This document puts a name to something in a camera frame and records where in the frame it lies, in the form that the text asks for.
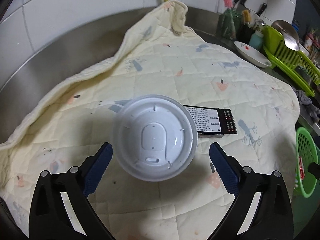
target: green dish rack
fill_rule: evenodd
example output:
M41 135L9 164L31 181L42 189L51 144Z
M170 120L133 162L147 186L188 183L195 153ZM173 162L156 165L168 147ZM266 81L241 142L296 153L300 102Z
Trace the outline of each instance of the green dish rack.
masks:
M317 86L320 84L320 71L301 50L294 51L287 48L284 44L283 35L271 26L266 26L264 29L263 49L272 63L272 68L277 66L286 73L307 96L315 96L314 90L296 71L296 68L300 66Z
M312 136L305 128L298 128L296 132L296 138L296 181L298 181L298 183L296 184L297 187L294 188L293 193L294 195L303 195L305 198L308 198L312 195L317 183L315 176L308 172L308 166L312 162L318 164L318 154ZM302 163L304 166L305 176L303 180L301 180L300 176L299 157L302 158Z

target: white bowl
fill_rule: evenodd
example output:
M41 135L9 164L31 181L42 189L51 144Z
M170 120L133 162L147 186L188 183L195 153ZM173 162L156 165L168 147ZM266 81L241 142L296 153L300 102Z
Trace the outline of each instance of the white bowl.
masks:
M132 176L162 181L181 173L192 161L198 134L190 113L179 102L147 95L128 102L116 115L116 159Z
M235 46L240 54L247 59L252 64L256 65L257 67L271 67L271 62L268 60L262 53L257 51L255 48L240 42L235 41Z

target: metal screw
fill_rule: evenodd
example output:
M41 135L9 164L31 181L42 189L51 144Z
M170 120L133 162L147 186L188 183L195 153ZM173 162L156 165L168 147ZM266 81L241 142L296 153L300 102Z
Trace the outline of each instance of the metal screw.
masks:
M250 167L248 167L248 166L245 166L245 167L243 167L243 171L245 172L245 173L251 173L251 168Z
M71 173L76 173L76 172L78 172L79 171L79 168L77 167L77 166L73 166L73 167L71 167L71 169L70 169L70 172Z
M48 171L41 171L40 175L41 177L45 177L48 175Z
M281 173L279 171L274 171L273 174L278 178L281 177Z

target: quilted blanket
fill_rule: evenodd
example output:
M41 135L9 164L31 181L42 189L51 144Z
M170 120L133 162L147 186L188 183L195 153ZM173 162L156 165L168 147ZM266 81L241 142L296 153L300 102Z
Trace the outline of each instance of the quilted blanket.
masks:
M230 108L238 135L199 139L188 168L162 182L136 179L113 158L88 199L116 239L207 239L234 200L210 168L208 150L215 141L242 166L266 174L281 171L292 195L299 116L295 93L229 50L204 42L184 25L187 10L169 1L147 14L127 31L114 57L57 85L0 145L1 196L27 235L40 172L65 172L94 155L103 142L112 143L117 112L146 94ZM258 197L241 230L248 228ZM82 232L68 197L63 199Z

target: red object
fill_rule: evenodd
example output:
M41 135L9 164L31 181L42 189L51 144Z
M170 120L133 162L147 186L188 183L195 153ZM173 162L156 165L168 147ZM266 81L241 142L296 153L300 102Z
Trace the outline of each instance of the red object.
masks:
M304 179L304 167L302 162L302 157L299 157L299 168L300 168L300 178L301 180Z
M311 40L314 40L314 37L313 37L313 33L312 33L312 32L309 32L309 33L307 34L307 36L308 36Z

